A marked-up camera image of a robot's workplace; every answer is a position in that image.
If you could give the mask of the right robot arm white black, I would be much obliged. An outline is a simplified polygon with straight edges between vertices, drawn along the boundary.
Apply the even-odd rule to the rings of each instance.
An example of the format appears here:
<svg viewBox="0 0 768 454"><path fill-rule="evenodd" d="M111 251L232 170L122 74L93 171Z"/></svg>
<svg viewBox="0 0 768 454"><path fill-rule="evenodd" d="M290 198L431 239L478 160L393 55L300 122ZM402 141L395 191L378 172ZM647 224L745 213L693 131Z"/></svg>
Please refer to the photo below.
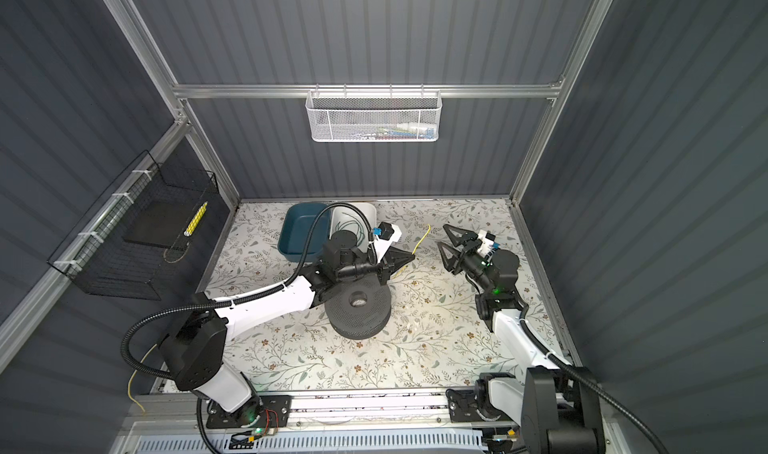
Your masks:
<svg viewBox="0 0 768 454"><path fill-rule="evenodd" d="M475 307L524 370L484 374L476 382L478 413L486 418L508 416L520 428L530 453L604 453L606 440L600 403L594 390L573 378L571 367L530 327L529 304L517 289L519 257L499 247L495 236L446 224L449 238L437 244L443 266L463 274L475 288Z"/></svg>

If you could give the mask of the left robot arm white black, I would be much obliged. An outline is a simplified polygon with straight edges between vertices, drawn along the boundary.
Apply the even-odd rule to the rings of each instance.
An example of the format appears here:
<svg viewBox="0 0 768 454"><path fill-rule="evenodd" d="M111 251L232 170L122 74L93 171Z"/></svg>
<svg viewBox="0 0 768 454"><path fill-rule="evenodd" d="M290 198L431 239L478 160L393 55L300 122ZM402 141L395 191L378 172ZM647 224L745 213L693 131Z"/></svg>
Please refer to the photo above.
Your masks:
<svg viewBox="0 0 768 454"><path fill-rule="evenodd" d="M338 231L314 263L300 266L293 282L207 299L199 311L173 315L158 344L171 381L179 391L208 399L227 413L259 415L259 395L226 359L226 346L259 325L318 306L343 337L373 337L390 319L390 278L415 259L396 247L400 236L397 226L382 223L367 249L360 250L352 232Z"/></svg>

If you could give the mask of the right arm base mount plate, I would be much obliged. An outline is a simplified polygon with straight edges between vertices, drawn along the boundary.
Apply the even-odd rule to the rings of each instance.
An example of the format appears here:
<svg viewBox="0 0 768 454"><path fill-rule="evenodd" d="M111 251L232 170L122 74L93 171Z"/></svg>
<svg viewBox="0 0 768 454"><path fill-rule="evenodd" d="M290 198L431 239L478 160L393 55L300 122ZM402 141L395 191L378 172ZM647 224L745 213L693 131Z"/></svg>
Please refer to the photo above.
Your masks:
<svg viewBox="0 0 768 454"><path fill-rule="evenodd" d="M445 396L453 423L512 423L508 415L492 407L483 395L476 394L472 389L447 389Z"/></svg>

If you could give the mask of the grey perforated cable spool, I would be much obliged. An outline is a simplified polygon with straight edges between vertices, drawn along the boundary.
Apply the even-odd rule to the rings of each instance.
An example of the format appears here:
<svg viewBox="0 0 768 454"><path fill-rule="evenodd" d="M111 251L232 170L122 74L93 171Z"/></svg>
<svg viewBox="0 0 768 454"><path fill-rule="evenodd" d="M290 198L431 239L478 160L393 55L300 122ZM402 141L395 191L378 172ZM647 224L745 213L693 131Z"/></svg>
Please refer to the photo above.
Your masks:
<svg viewBox="0 0 768 454"><path fill-rule="evenodd" d="M369 339L388 324L392 312L392 288L377 280L360 280L331 290L324 303L331 327L351 340Z"/></svg>

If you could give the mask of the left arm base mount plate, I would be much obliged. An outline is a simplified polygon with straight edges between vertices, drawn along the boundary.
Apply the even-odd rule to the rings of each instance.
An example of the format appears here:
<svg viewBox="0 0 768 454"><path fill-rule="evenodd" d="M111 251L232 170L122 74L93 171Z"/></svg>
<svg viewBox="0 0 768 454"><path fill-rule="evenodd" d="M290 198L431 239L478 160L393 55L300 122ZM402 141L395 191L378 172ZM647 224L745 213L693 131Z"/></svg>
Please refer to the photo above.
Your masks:
<svg viewBox="0 0 768 454"><path fill-rule="evenodd" d="M261 396L247 401L233 413L226 412L215 402L205 407L205 427L208 429L279 429L287 426L293 398L288 395Z"/></svg>

